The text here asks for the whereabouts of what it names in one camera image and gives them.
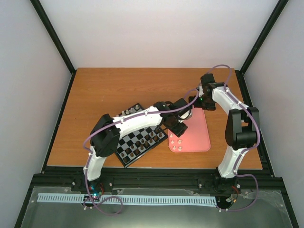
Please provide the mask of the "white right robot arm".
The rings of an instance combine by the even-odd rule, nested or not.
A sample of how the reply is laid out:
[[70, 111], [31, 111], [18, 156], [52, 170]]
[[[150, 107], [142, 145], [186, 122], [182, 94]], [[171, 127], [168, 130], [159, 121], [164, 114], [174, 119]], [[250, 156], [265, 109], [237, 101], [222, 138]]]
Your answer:
[[189, 97], [194, 107], [214, 111], [218, 104], [228, 115], [225, 128], [228, 146], [211, 184], [215, 192], [224, 193], [236, 186], [242, 160], [248, 150], [260, 143], [259, 110], [242, 103], [225, 83], [216, 82], [212, 73], [204, 74], [200, 78], [197, 90], [197, 99]]

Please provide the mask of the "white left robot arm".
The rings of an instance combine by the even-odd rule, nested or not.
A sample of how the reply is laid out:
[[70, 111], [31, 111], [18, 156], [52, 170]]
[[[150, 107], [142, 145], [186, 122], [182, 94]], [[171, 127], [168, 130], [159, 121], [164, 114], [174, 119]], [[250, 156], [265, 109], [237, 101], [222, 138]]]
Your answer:
[[191, 117], [191, 110], [192, 105], [181, 98], [175, 103], [156, 102], [147, 109], [125, 116], [102, 115], [83, 143], [83, 148], [88, 150], [88, 160], [83, 168], [83, 187], [88, 191], [98, 188], [104, 162], [116, 151], [123, 137], [143, 128], [160, 125], [181, 136], [187, 129], [183, 122]]

